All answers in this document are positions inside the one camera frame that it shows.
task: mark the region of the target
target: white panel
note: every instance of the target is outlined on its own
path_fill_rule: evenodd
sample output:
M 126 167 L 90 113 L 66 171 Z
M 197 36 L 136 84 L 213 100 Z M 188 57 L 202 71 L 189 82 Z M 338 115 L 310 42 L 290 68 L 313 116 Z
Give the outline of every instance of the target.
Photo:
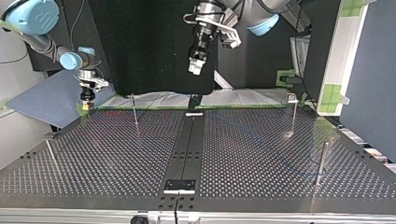
M 26 50 L 25 44 L 16 35 L 0 31 L 0 102 L 9 100 L 44 80 L 42 73 L 33 71 L 29 56 L 17 63 L 1 63 L 23 57 Z
M 6 1 L 1 0 L 1 8 L 4 8 Z M 22 58 L 26 50 L 17 35 L 0 30 L 0 107 L 44 80 L 42 73 L 33 71 L 29 56 L 20 62 L 4 63 Z M 0 111 L 0 169 L 37 146 L 48 132 L 48 124 L 12 110 Z
M 368 6 L 362 8 L 359 17 L 340 17 L 340 15 L 338 17 L 318 100 L 318 110 L 326 84 L 342 85 L 341 94 L 345 95 L 347 92 L 347 85 L 361 40 L 361 30 L 366 18 L 367 8 Z M 341 110 L 342 105 L 339 104 L 335 113 L 318 113 L 321 116 L 340 116 Z
M 0 170 L 24 152 L 38 146 L 50 126 L 14 112 L 0 119 Z

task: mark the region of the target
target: white wall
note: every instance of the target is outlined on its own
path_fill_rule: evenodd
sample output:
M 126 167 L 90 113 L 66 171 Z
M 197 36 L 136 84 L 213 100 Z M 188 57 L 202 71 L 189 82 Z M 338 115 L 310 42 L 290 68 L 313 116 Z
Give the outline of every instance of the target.
M 25 53 L 23 41 L 0 30 L 0 104 L 44 79 L 42 73 L 33 72 L 29 56 L 17 63 L 1 64 L 19 59 Z M 48 132 L 50 126 L 36 119 L 13 111 L 0 113 L 0 169 L 40 144 Z

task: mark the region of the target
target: metal bracket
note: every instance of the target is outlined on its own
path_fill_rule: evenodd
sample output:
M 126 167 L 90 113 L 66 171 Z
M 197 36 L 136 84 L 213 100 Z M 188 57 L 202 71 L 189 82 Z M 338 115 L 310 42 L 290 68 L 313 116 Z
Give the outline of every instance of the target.
M 108 82 L 106 80 L 102 79 L 101 77 L 91 77 L 91 78 L 89 78 L 89 77 L 79 77 L 78 79 L 81 80 L 81 81 L 89 81 L 89 82 L 96 83 L 95 88 L 93 88 L 93 91 L 95 91 L 95 92 L 102 91 L 104 88 L 108 87 Z M 88 85 L 86 83 L 83 83 L 83 82 L 80 82 L 79 85 L 87 87 L 87 88 L 90 87 L 90 85 Z
M 167 180 L 164 194 L 195 194 L 195 180 Z
M 347 98 L 346 96 L 343 96 L 343 95 L 342 95 L 342 96 L 341 96 L 340 103 L 343 104 L 343 105 L 349 105 L 350 99 Z
M 223 24 L 220 24 L 218 22 L 215 22 L 215 21 L 212 21 L 209 19 L 205 19 L 205 18 L 197 18 L 195 20 L 197 22 L 202 21 L 202 22 L 207 22 L 207 23 L 217 26 L 219 28 L 219 30 L 221 31 L 221 34 L 223 35 L 223 37 L 225 37 L 224 41 L 221 44 L 224 48 L 236 49 L 242 44 L 242 41 L 239 38 L 239 34 L 234 28 L 225 26 Z

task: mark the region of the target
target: yellow object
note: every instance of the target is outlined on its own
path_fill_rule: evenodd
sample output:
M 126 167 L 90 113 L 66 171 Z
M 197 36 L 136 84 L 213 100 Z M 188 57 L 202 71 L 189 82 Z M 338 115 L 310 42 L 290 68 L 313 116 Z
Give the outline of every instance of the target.
M 82 110 L 85 110 L 85 111 L 91 110 L 91 105 L 89 105 L 89 104 L 82 105 Z

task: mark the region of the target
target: gray cable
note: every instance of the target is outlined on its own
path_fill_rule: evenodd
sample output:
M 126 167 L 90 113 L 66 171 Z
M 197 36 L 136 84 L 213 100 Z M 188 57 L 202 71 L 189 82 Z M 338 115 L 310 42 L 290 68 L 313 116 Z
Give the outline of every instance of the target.
M 73 50 L 73 51 L 75 51 L 74 43 L 73 43 L 73 32 L 74 32 L 74 29 L 76 28 L 76 24 L 77 24 L 79 18 L 81 17 L 82 9 L 84 8 L 85 2 L 86 2 L 86 1 L 87 1 L 87 0 L 83 0 L 83 1 L 82 1 L 81 8 L 79 9 L 79 13 L 77 14 L 76 20 L 75 20 L 75 22 L 73 23 L 72 29 L 70 30 L 70 44 L 71 44 L 71 47 L 72 47 L 72 50 Z

